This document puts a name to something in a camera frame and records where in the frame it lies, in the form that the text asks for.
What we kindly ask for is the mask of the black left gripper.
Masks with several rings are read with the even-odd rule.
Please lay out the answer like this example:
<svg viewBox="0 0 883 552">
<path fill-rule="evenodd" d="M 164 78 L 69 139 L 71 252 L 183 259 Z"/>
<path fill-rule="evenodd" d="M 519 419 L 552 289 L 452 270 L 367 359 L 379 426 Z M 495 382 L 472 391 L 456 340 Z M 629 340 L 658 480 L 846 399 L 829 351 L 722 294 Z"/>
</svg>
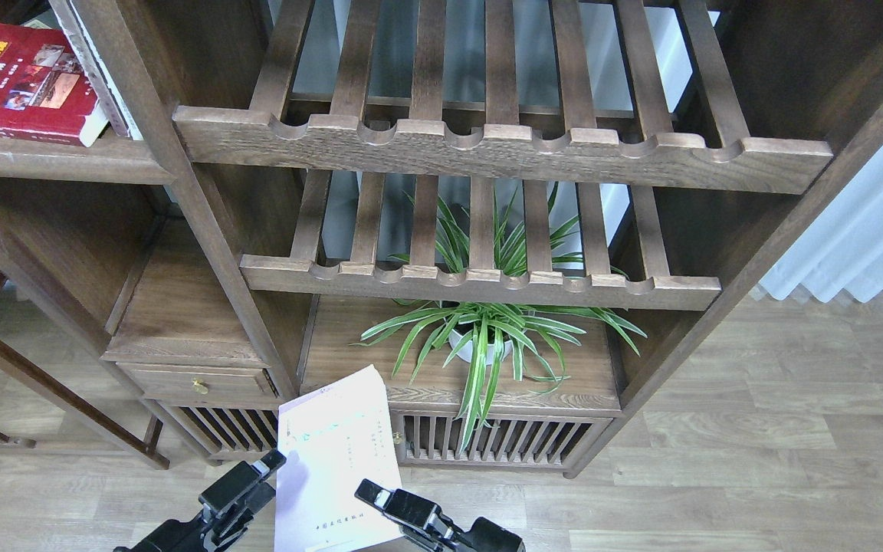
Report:
<svg viewBox="0 0 883 552">
<path fill-rule="evenodd" d="M 201 517 L 186 523 L 171 518 L 133 547 L 118 546 L 113 551 L 227 551 L 274 499 L 268 478 L 284 464 L 285 457 L 276 448 L 253 464 L 239 462 L 200 494 Z M 211 523 L 210 528 L 204 521 Z"/>
</svg>

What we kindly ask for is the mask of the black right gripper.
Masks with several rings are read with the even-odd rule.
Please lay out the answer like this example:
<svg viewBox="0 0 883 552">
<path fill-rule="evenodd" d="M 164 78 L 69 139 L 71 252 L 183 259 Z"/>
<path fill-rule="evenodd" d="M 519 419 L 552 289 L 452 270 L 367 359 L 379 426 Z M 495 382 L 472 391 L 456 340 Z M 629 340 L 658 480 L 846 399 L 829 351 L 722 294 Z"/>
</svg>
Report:
<svg viewBox="0 0 883 552">
<path fill-rule="evenodd" d="M 364 478 L 355 497 L 399 525 L 403 537 L 425 551 L 525 551 L 524 541 L 486 517 L 477 517 L 469 531 L 455 530 L 442 508 L 401 488 L 389 490 Z"/>
</svg>

